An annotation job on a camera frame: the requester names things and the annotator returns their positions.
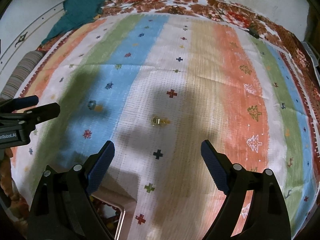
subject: silver screw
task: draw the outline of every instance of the silver screw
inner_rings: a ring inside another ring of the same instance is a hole
[[[269,176],[271,176],[271,175],[272,175],[272,170],[266,169],[266,174],[269,175]]]
[[[51,174],[51,171],[45,171],[45,172],[43,173],[43,175],[44,175],[45,177],[48,177],[50,174]]]
[[[74,171],[79,171],[82,169],[82,166],[80,164],[77,164],[76,166],[73,167]]]
[[[236,163],[236,164],[233,164],[233,168],[237,171],[240,171],[242,169],[241,165]]]

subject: teal cloth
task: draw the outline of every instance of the teal cloth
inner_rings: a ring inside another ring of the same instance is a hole
[[[84,24],[94,22],[97,14],[102,13],[101,6],[105,0],[65,0],[65,15],[52,27],[42,45],[59,34],[77,29]]]

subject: blue stripe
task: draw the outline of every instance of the blue stripe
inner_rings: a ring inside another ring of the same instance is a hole
[[[138,75],[158,35],[168,21],[168,16],[144,16],[128,33],[127,37],[112,53],[100,70],[93,85],[87,91],[79,110],[74,113],[66,130],[66,142],[62,143],[60,165],[70,167],[75,152],[84,156],[97,153],[110,140],[117,127],[131,85]],[[90,110],[88,103],[102,106],[101,112]],[[84,138],[85,130],[90,130],[90,138]]]
[[[312,163],[312,143],[310,138],[310,130],[308,125],[308,117],[305,114],[305,109],[303,107],[303,102],[300,98],[297,87],[295,86],[292,76],[282,60],[280,54],[276,49],[267,44],[267,47],[273,57],[276,59],[281,74],[285,80],[285,84],[291,96],[294,104],[294,111],[296,111],[298,124],[300,128],[301,142],[302,142],[302,154],[303,154],[303,189],[302,189],[302,199],[300,201],[299,207],[296,212],[296,217],[291,229],[291,233],[294,236],[297,231],[301,228],[304,220],[306,219],[307,213],[312,207],[313,199],[316,197],[316,180],[314,177],[313,163]],[[308,201],[304,201],[305,196],[308,196]]]

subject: bed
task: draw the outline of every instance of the bed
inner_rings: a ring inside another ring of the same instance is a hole
[[[101,186],[135,201],[122,239],[202,239],[225,198],[200,155],[208,139],[232,163],[274,171],[292,237],[312,216],[319,84],[283,27],[223,0],[107,0],[99,19],[44,47],[16,97],[61,113],[12,150],[28,205],[47,164],[67,170],[111,140]]]

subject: striped blanket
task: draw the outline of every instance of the striped blanket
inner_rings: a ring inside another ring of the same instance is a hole
[[[137,201],[128,239],[202,239],[225,198],[201,158],[205,139],[249,171],[274,171],[292,237],[315,204],[319,134],[299,70],[240,28],[154,13],[103,18],[51,48],[18,91],[34,94],[61,113],[13,151],[28,204],[47,164],[70,168],[111,140],[102,185]]]

